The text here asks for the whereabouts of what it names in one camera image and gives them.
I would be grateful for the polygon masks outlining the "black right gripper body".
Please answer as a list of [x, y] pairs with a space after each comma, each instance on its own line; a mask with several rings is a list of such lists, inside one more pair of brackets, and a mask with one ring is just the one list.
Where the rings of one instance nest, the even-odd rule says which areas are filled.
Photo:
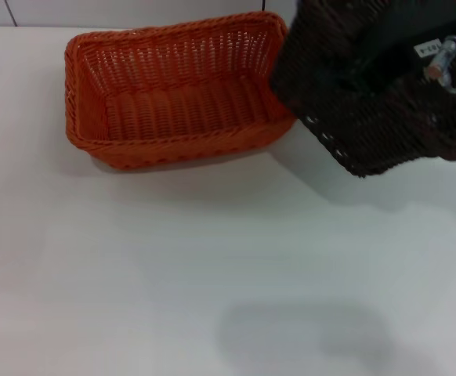
[[391, 85], [422, 73], [451, 85], [456, 60], [456, 1], [395, 1], [354, 45], [340, 85]]

